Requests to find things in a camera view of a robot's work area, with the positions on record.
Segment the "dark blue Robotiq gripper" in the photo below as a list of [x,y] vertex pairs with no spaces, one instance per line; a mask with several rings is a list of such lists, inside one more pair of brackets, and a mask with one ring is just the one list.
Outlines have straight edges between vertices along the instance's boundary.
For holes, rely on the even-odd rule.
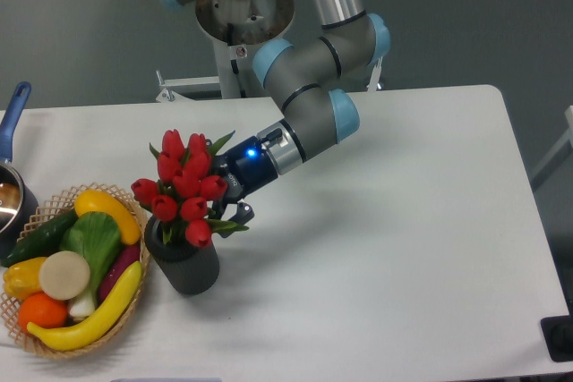
[[227,183],[221,201],[212,209],[215,218],[224,221],[227,203],[235,204],[235,214],[228,221],[246,225],[254,218],[250,204],[241,200],[278,178],[278,172],[261,141],[252,136],[214,158],[215,173]]

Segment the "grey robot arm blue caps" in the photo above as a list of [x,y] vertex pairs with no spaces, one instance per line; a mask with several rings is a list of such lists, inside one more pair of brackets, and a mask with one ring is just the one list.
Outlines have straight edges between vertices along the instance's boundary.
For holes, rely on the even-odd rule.
[[361,0],[314,0],[322,35],[305,47],[284,37],[294,0],[162,0],[193,4],[197,22],[218,56],[218,79],[226,97],[270,96],[282,113],[254,137],[216,157],[227,181],[215,217],[236,205],[240,225],[253,216],[245,198],[357,131],[359,114],[350,97],[329,84],[378,63],[389,51],[383,19]]

